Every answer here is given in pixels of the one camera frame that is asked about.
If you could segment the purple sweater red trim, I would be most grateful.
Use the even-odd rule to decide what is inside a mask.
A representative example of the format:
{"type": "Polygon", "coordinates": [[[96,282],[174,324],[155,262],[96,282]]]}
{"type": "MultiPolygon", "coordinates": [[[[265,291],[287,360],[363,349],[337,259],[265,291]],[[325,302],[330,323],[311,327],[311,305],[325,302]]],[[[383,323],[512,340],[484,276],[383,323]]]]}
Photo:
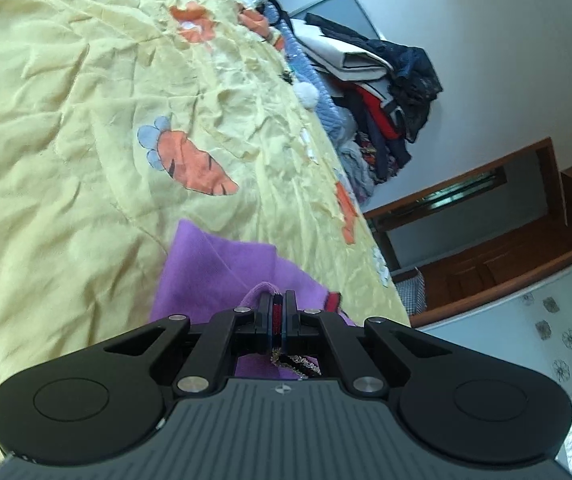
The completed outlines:
{"type": "Polygon", "coordinates": [[[179,222],[152,308],[153,323],[164,328],[171,339],[159,347],[179,352],[179,333],[186,322],[205,324],[217,312],[238,306],[258,307],[261,292],[269,292],[271,348],[266,353],[241,356],[233,377],[269,379],[280,388],[288,388],[290,382],[303,378],[338,382],[336,378],[324,378],[314,358],[281,351],[281,305],[287,290],[295,293],[299,310],[321,309],[339,314],[327,307],[341,297],[281,258],[275,247],[224,240],[183,220],[179,222]]]}

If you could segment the pile of clothes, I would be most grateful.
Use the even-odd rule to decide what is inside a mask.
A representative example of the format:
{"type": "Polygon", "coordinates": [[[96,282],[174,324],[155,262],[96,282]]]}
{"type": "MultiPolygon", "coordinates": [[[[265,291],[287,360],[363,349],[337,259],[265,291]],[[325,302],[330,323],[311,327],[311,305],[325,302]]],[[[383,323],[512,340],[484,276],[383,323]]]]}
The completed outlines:
{"type": "Polygon", "coordinates": [[[293,32],[325,80],[339,120],[333,144],[362,205],[412,159],[407,150],[443,91],[425,50],[368,38],[309,13],[293,32]]]}

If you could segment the checkered laundry basket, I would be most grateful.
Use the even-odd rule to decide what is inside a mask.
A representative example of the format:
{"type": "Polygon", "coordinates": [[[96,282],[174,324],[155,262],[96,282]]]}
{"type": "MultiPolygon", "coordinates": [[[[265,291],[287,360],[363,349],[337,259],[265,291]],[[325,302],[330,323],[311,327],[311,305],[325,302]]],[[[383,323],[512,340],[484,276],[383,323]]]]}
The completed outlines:
{"type": "Polygon", "coordinates": [[[418,268],[395,274],[392,281],[408,316],[426,311],[425,279],[418,268]]]}

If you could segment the blue quilted blanket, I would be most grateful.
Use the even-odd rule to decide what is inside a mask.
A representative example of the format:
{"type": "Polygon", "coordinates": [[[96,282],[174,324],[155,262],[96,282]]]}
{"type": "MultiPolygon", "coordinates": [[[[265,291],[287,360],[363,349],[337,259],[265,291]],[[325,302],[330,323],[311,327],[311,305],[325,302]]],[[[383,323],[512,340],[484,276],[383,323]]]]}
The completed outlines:
{"type": "Polygon", "coordinates": [[[327,87],[327,82],[333,82],[333,79],[328,74],[318,72],[317,66],[304,53],[292,31],[290,16],[277,0],[266,0],[260,10],[286,41],[286,58],[292,73],[300,82],[311,84],[318,91],[319,98],[314,110],[342,165],[348,166],[354,162],[357,166],[365,166],[361,131],[354,118],[354,112],[359,117],[364,112],[359,93],[345,89],[341,96],[333,96],[327,87]]]}

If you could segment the white plush toy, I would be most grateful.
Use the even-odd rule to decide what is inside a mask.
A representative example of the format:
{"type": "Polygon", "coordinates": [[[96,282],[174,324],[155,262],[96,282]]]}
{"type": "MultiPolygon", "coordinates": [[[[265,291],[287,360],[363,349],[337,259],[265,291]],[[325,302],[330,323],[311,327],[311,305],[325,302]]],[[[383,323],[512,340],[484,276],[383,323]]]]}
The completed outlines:
{"type": "Polygon", "coordinates": [[[314,84],[307,81],[296,81],[292,90],[306,110],[315,110],[319,101],[319,91],[314,84]]]}

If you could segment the yellow carrot print bedsheet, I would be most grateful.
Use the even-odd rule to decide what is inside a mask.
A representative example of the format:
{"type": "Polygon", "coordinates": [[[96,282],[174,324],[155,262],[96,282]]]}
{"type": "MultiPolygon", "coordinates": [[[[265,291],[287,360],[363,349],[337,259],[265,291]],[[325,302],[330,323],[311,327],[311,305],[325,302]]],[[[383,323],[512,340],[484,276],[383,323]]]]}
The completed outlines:
{"type": "Polygon", "coordinates": [[[0,384],[145,324],[183,219],[407,322],[287,67],[237,0],[0,0],[0,384]]]}

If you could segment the grey framed board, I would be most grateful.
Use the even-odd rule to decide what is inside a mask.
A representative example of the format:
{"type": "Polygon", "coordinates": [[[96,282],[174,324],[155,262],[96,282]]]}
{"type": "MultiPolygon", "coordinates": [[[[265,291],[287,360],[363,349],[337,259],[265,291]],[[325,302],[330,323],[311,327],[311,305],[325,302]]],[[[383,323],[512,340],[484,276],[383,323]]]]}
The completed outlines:
{"type": "Polygon", "coordinates": [[[308,13],[347,26],[368,38],[385,39],[359,0],[315,0],[290,12],[289,16],[303,20],[308,13]]]}

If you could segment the wooden door frame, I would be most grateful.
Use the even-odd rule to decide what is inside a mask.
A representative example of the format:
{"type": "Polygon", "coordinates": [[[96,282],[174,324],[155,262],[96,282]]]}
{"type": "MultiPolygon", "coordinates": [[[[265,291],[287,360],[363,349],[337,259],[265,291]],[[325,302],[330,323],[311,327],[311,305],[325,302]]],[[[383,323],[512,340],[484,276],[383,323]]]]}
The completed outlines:
{"type": "Polygon", "coordinates": [[[397,285],[419,278],[415,327],[572,266],[572,166],[544,139],[365,214],[397,285]]]}

